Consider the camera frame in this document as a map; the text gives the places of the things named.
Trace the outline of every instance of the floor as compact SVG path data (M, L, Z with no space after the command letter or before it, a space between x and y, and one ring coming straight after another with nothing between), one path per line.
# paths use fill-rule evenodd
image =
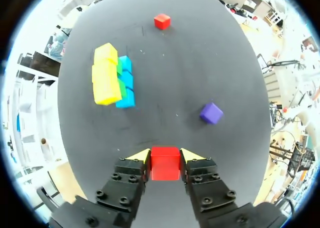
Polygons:
M262 54L266 62L271 60L272 56L282 48L282 39L272 32L266 33L263 30L254 29L245 24L241 24L240 27L249 40L255 54ZM298 123L294 124L288 129L293 133L295 139L299 140L301 133L297 125ZM292 147L294 142L292 136L287 132L280 132L271 136L270 141L273 139L287 148ZM284 163L279 162L278 164L274 164L271 158L269 158L263 182L254 205L258 205L264 201L274 201L282 193L282 188L291 182L290 179L284 179L286 170L287 166ZM51 170L50 175L65 201L72 203L75 200L75 196L86 198L68 162Z

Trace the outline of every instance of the black table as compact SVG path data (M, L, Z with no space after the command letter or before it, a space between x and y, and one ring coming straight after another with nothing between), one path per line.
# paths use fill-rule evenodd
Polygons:
M158 30L165 13L171 27ZM110 42L132 60L136 107L94 102L94 49ZM217 125L199 119L214 102ZM218 0L104 0L75 24L60 67L58 111L74 175L90 201L119 157L177 146L212 157L238 205L263 181L271 133L267 90L253 49ZM132 227L198 227L182 181L150 181Z

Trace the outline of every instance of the screw head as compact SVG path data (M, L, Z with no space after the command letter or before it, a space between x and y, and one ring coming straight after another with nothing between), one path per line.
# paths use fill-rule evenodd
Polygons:
M201 201L202 205L210 205L212 202L213 200L211 197L204 197Z
M89 227L97 227L99 225L97 218L95 218L94 216L85 218L85 223Z
M231 189L226 193L226 196L230 198L236 198L237 194L234 190Z
M212 174L211 176L212 176L212 178L213 178L214 180L219 180L219 179L220 179L220 176L219 176L218 173L214 173L214 174Z
M131 175L129 178L130 183L136 183L138 181L137 177L135 175Z
M194 179L195 182L202 181L202 177L200 175L196 175L193 179Z
M100 189L95 192L95 195L98 199L103 199L106 197L106 194Z
M122 196L120 199L119 199L119 203L123 206L128 206L130 204L130 201L127 197L125 196Z
M245 215L242 214L237 218L236 222L240 223L240 225L245 225L248 223L248 220L249 219Z
M118 181L121 179L121 176L119 175L119 173L113 173L111 177L115 181Z

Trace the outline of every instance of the cable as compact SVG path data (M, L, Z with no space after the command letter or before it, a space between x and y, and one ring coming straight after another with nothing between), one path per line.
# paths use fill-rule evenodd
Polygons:
M280 67L280 66L289 66L289 65L295 65L295 64L300 64L298 60L284 60L284 61L279 61L275 62L272 64L268 64L267 66L263 67L261 70L268 68L268 67Z
M289 203L289 206L291 208L291 214L293 216L295 214L295 206L289 198L287 198L287 197L282 198L280 201L276 202L275 206L276 207L278 207L279 205L283 206L284 204L281 203L282 200L287 201Z
M280 130L280 131L278 131L278 132L288 132L292 137L293 137L293 139L294 139L294 144L293 144L293 146L292 146L292 148L296 148L297 150L298 150L298 152L300 152L300 154L301 155L304 155L305 153L306 153L306 151L304 151L304 152L302 152L299 148L298 148L298 146L297 146L297 142L296 142L296 138L295 138L295 136L290 132L290 131L287 131L287 130Z
M289 166L289 164L287 164L287 163L284 162L283 160L278 160L278 159L272 158L272 156L270 155L270 153L269 153L269 156L270 156L270 158L271 158L271 161L282 162L282 163L285 163L287 166Z

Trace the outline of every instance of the white shelf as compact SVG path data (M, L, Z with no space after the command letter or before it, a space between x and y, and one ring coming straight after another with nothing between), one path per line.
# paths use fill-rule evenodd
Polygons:
M39 171L43 172L51 169L68 161L68 159L60 133L57 82L54 82L54 89L39 83L40 81L57 81L58 78L22 65L17 65L16 68L18 71L34 75L33 80L16 78L8 105L8 131L17 165L15 171L21 172L22 177L18 180L23 182L30 180L32 176L36 176ZM50 98L52 96L51 90L54 91L53 100ZM17 130L18 114L20 132ZM56 129L50 130L48 128L51 125L55 128L58 127L57 141L55 141L55 136L50 140L51 133L56 133ZM45 138L48 144L42 145L42 138ZM43 168L31 174L25 174L24 170L32 167Z

